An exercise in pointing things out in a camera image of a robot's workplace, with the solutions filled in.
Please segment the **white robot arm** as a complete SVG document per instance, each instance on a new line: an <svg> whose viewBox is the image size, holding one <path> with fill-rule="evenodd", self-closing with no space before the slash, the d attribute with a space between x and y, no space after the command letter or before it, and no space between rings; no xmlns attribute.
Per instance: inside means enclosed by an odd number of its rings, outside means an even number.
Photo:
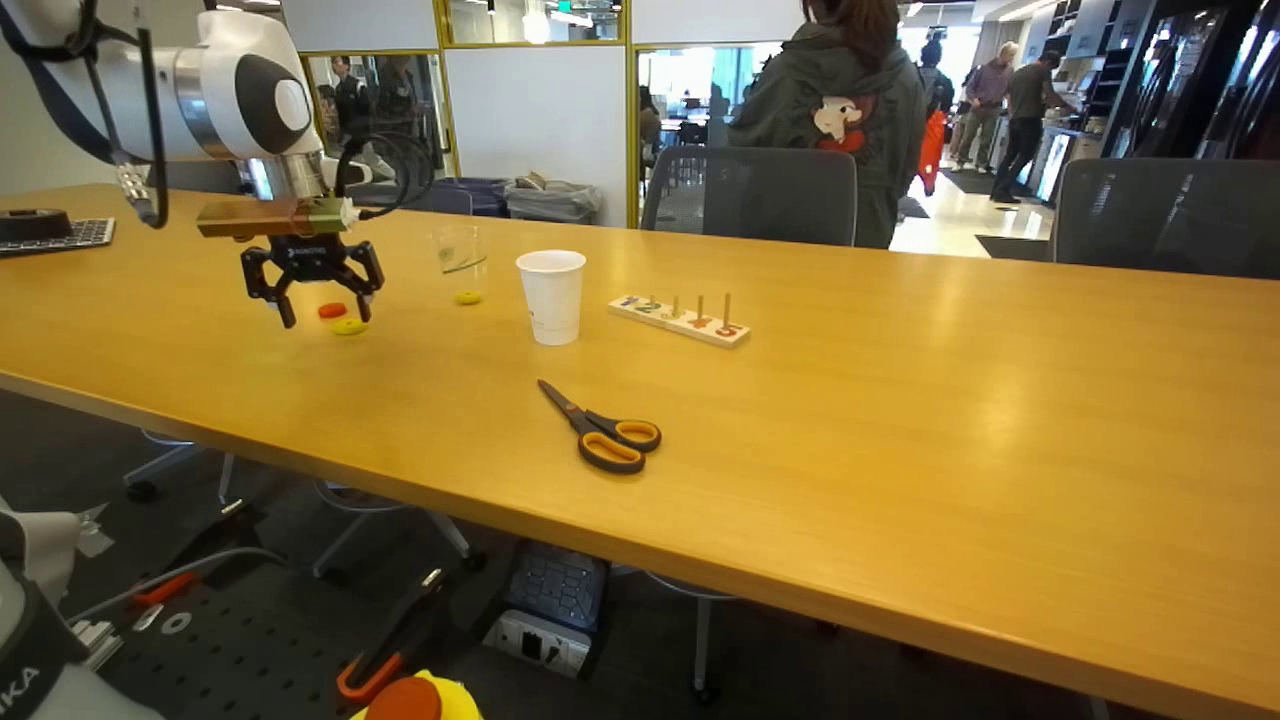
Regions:
<svg viewBox="0 0 1280 720"><path fill-rule="evenodd" d="M3 0L0 33L30 68L51 126L122 173L135 218L168 224L176 165L255 162L279 188L204 208L204 237L244 239L244 294L296 324L296 286L337 286L360 320L384 287L368 239L343 228L360 208L325 178L325 139L293 33L264 14L204 6L198 39L160 49L149 30L117 30L102 0Z"/></svg>

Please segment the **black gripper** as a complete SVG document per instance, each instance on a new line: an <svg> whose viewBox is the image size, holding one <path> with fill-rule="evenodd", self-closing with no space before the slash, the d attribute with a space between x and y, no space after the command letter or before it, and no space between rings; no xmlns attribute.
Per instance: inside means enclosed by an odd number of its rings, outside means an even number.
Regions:
<svg viewBox="0 0 1280 720"><path fill-rule="evenodd" d="M293 286L337 279L352 294L360 324L373 320L373 298L384 287L377 247L368 239L343 243L340 237L272 237L264 247L239 253L239 273L250 294L278 309L283 327L296 327Z"/></svg>

